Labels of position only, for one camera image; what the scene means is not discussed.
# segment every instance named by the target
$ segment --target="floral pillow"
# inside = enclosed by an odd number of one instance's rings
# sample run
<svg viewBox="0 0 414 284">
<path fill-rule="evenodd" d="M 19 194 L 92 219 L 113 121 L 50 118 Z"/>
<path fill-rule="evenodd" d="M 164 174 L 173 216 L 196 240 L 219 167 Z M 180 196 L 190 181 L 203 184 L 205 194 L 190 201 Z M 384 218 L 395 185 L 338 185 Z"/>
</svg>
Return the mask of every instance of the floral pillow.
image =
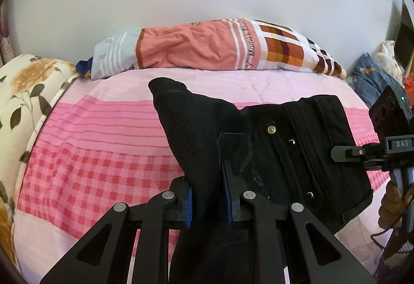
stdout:
<svg viewBox="0 0 414 284">
<path fill-rule="evenodd" d="M 73 63 L 32 55 L 0 68 L 0 244 L 14 262 L 14 207 L 30 152 L 52 107 L 76 77 Z"/>
</svg>

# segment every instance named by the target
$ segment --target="gold button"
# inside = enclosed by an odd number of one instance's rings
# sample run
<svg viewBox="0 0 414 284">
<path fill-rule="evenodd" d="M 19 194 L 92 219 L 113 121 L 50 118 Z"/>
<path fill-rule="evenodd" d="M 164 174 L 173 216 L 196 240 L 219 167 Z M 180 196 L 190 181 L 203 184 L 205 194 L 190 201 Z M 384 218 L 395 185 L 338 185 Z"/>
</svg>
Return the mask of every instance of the gold button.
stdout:
<svg viewBox="0 0 414 284">
<path fill-rule="evenodd" d="M 270 134 L 275 134 L 276 133 L 276 127 L 274 127 L 273 125 L 272 126 L 269 126 L 268 127 L 268 132 Z"/>
</svg>

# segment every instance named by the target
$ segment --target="blue plaid fabric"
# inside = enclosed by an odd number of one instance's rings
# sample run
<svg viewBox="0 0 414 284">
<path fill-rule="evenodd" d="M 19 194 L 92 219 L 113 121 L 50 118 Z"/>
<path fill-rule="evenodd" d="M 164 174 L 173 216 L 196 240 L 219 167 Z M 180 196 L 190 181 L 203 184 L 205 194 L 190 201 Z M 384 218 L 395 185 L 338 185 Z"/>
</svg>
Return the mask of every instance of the blue plaid fabric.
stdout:
<svg viewBox="0 0 414 284">
<path fill-rule="evenodd" d="M 406 103 L 410 103 L 404 87 L 383 70 L 368 53 L 359 58 L 352 74 L 354 90 L 368 107 L 374 105 L 387 85 L 400 89 L 405 96 Z"/>
</svg>

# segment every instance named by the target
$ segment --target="black fabric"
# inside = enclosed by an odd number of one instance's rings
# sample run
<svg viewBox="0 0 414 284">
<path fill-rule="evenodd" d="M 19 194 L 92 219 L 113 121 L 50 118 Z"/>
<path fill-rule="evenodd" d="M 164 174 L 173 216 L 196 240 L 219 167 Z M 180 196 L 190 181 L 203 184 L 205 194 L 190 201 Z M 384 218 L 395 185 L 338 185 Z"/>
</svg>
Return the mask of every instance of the black fabric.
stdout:
<svg viewBox="0 0 414 284">
<path fill-rule="evenodd" d="M 220 161 L 229 160 L 235 176 L 273 203 L 303 203 L 332 233 L 371 203 L 364 166 L 330 157 L 335 145 L 355 145 L 336 96 L 238 110 L 168 78 L 152 80 L 149 88 L 170 148 L 193 187 L 193 224 L 180 233 L 171 283 L 247 283 L 247 235 L 220 225 Z M 183 264 L 190 265 L 185 272 Z M 231 269 L 238 269 L 237 276 L 229 277 Z"/>
</svg>

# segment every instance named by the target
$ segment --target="silver screw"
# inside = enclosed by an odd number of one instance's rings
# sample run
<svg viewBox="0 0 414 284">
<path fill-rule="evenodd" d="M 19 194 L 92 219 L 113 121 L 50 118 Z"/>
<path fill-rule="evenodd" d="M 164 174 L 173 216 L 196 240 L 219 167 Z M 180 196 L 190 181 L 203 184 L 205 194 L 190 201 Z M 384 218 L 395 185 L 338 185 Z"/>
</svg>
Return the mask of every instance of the silver screw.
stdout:
<svg viewBox="0 0 414 284">
<path fill-rule="evenodd" d="M 295 212 L 300 213 L 300 212 L 302 212 L 302 211 L 303 211 L 304 207 L 303 207 L 303 205 L 301 205 L 300 203 L 294 203 L 294 204 L 292 205 L 292 209 L 293 209 Z"/>
<path fill-rule="evenodd" d="M 162 197 L 166 200 L 172 199 L 175 196 L 174 192 L 167 190 L 166 192 L 162 193 Z"/>
<path fill-rule="evenodd" d="M 115 203 L 113 210 L 116 212 L 123 212 L 126 209 L 127 205 L 123 202 Z"/>
<path fill-rule="evenodd" d="M 243 196 L 244 196 L 245 199 L 252 200 L 256 197 L 256 193 L 252 192 L 251 190 L 248 190 L 248 191 L 243 193 Z"/>
<path fill-rule="evenodd" d="M 270 134 L 275 134 L 276 133 L 276 127 L 274 127 L 273 125 L 272 126 L 269 126 L 268 127 L 268 132 Z"/>
</svg>

